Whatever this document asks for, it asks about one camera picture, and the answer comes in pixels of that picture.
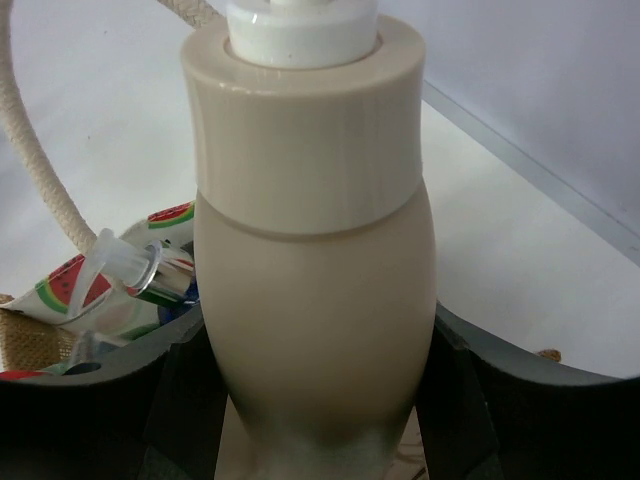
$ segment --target bottle cap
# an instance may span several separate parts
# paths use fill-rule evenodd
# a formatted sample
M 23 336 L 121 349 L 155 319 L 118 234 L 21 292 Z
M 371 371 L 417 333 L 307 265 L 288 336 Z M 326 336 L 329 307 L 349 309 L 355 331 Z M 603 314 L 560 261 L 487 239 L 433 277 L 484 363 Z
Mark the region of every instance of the bottle cap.
M 85 256 L 78 273 L 67 319 L 80 315 L 87 293 L 99 273 L 120 280 L 129 288 L 135 288 L 144 280 L 152 261 L 151 252 L 116 238 L 108 228 L 103 229 L 93 248 Z
M 377 0 L 231 0 L 233 52 L 272 68 L 328 68 L 359 60 L 376 45 Z

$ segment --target clear plastic cap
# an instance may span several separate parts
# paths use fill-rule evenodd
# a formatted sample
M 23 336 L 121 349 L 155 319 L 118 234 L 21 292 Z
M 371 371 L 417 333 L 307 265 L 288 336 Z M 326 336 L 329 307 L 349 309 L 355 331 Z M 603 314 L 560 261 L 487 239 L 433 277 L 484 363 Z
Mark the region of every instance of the clear plastic cap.
M 67 319 L 80 315 L 87 294 L 100 273 L 120 280 L 127 287 L 135 287 L 145 277 L 153 261 L 152 256 L 151 252 L 116 238 L 113 230 L 103 229 L 78 273 Z

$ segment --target white wall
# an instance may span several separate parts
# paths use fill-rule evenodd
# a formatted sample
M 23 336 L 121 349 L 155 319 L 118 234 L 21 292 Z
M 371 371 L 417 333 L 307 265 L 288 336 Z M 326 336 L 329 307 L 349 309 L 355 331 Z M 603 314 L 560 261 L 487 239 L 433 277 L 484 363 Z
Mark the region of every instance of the white wall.
M 426 79 L 640 234 L 638 0 L 381 0 Z

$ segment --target small bottle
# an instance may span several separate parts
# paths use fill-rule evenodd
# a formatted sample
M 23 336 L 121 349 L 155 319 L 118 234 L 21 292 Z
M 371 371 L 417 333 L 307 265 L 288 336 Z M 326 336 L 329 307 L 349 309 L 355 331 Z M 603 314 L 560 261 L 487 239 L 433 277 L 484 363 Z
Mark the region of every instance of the small bottle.
M 235 0 L 183 47 L 200 300 L 259 478 L 393 459 L 436 306 L 424 59 L 373 0 Z
M 158 305 L 160 324 L 173 320 L 199 302 L 193 258 L 189 253 L 160 240 L 138 248 L 105 228 L 78 273 L 67 323 L 81 316 L 87 292 L 99 273 L 122 282 L 128 295 Z

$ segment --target rope handle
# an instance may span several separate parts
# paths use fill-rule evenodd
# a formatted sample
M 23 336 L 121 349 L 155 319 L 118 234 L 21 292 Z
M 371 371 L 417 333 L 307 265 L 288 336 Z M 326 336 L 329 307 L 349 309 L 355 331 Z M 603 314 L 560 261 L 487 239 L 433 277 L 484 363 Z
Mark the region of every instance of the rope handle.
M 157 0 L 194 28 L 220 14 L 205 0 Z M 44 152 L 20 95 L 11 53 L 13 0 L 0 0 L 0 119 L 4 130 L 60 228 L 85 254 L 96 241 Z

